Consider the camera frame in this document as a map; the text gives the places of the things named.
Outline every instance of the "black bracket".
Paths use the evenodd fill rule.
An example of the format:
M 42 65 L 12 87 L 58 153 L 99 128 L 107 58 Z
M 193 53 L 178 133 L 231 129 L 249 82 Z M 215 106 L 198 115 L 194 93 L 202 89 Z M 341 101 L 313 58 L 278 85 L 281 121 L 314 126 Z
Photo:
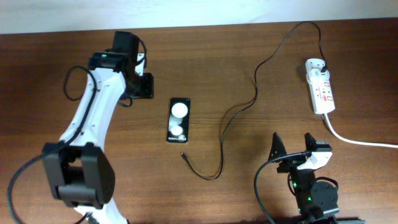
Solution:
M 63 200 L 68 207 L 86 205 L 101 209 L 114 192 L 111 164 L 93 143 L 59 150 L 63 144 L 46 143 L 43 148 L 43 154 L 48 154 L 43 163 L 53 198 Z M 77 159 L 81 166 L 71 166 Z

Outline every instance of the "large white circle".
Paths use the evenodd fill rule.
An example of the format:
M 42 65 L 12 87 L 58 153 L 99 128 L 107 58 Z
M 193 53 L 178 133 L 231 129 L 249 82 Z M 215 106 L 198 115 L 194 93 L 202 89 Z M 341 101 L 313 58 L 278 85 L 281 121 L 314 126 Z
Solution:
M 183 118 L 187 115 L 187 113 L 188 113 L 188 107 L 183 103 L 176 103 L 172 107 L 172 114 L 176 118 Z
M 174 126 L 171 128 L 170 131 L 174 136 L 179 136 L 180 134 L 182 134 L 183 130 L 182 130 L 181 126 Z

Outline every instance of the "robotic arm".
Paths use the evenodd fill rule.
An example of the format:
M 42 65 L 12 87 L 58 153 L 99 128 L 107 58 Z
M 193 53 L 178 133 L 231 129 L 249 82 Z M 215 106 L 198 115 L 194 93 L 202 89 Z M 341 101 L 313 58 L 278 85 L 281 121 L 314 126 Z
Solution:
M 112 49 L 94 53 L 75 116 L 60 141 L 46 143 L 43 149 L 48 154 L 43 162 L 53 198 L 63 200 L 82 215 L 90 214 L 90 223 L 128 223 L 112 198 L 115 174 L 104 155 L 104 142 L 119 100 L 129 99 L 131 106 L 133 99 L 154 97 L 154 79 L 144 73 L 146 52 L 138 53 L 139 43 L 146 51 L 134 34 L 116 32 Z M 82 128 L 75 136 L 78 126 Z M 78 159 L 80 167 L 71 165 Z

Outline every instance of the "power socket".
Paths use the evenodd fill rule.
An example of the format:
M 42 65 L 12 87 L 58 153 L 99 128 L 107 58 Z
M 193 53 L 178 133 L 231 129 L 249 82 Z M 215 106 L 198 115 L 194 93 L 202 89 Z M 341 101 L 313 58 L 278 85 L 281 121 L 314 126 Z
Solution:
M 335 101 L 331 93 L 330 73 L 321 72 L 325 66 L 322 59 L 311 58 L 305 62 L 307 82 L 310 85 L 313 111 L 315 114 L 330 113 L 335 110 Z

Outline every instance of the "wooden table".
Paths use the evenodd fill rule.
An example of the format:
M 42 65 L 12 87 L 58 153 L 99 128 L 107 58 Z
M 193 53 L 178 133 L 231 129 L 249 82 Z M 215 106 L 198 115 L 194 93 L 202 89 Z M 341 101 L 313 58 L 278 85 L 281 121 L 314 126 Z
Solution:
M 398 20 L 319 22 L 329 63 L 336 110 L 331 122 L 342 136 L 398 143 Z M 328 141 L 333 157 L 316 172 L 340 183 L 338 217 L 368 223 L 398 222 L 398 150 L 347 144 L 335 138 L 311 106 L 306 59 L 320 57 L 317 31 L 296 30 L 258 72 L 256 104 L 231 126 L 224 142 L 219 180 L 193 175 L 188 154 L 201 173 L 212 175 L 220 161 L 220 128 L 254 95 L 253 72 L 270 56 L 294 22 L 237 26 L 129 30 L 149 49 L 147 71 L 155 98 L 117 107 L 106 138 L 106 155 L 116 173 L 114 199 L 133 223 L 239 223 L 265 220 L 253 178 L 278 132 L 289 152 L 305 149 L 304 134 Z M 12 174 L 45 142 L 56 142 L 75 114 L 77 102 L 62 93 L 72 65 L 86 65 L 96 50 L 112 44 L 113 30 L 0 35 L 0 211 L 12 223 L 6 188 Z M 82 72 L 71 77 L 70 93 L 83 91 Z M 166 143 L 169 99 L 192 101 L 189 143 Z M 298 215 L 286 175 L 276 165 L 259 177 L 259 191 L 275 217 Z M 53 200 L 42 164 L 23 173 L 14 200 L 27 223 L 71 223 L 80 218 Z

